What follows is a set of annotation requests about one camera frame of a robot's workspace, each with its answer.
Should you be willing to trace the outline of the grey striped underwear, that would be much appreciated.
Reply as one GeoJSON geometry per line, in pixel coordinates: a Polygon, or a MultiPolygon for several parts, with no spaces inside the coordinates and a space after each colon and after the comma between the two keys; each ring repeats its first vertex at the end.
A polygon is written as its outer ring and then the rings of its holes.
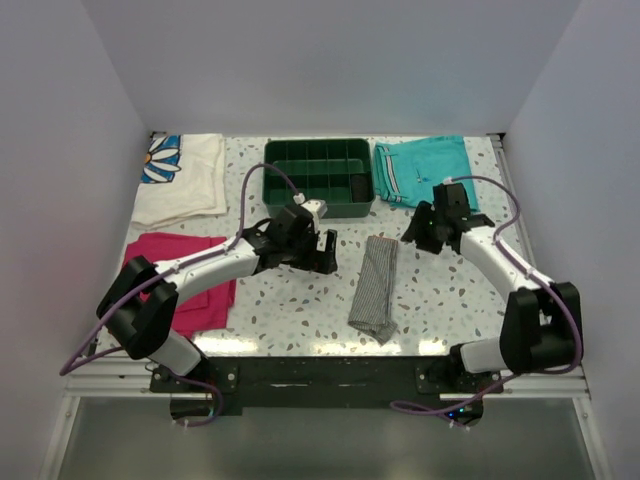
{"type": "Polygon", "coordinates": [[[348,325],[373,338],[379,345],[389,342],[397,329],[391,307],[395,287],[397,240],[367,238],[360,276],[348,316],[348,325]]]}

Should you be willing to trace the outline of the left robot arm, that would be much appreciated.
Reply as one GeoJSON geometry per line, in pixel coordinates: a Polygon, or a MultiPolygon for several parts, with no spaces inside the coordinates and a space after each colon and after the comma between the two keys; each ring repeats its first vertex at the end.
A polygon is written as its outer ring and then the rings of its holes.
{"type": "Polygon", "coordinates": [[[177,307],[223,283],[281,265],[335,272],[337,232],[327,231],[325,248],[317,248],[319,221],[326,211],[325,201],[307,200],[213,248],[157,263],[138,256],[122,268],[97,315],[131,359],[152,360],[172,372],[183,391],[196,392],[207,380],[207,357],[173,330],[177,307]]]}

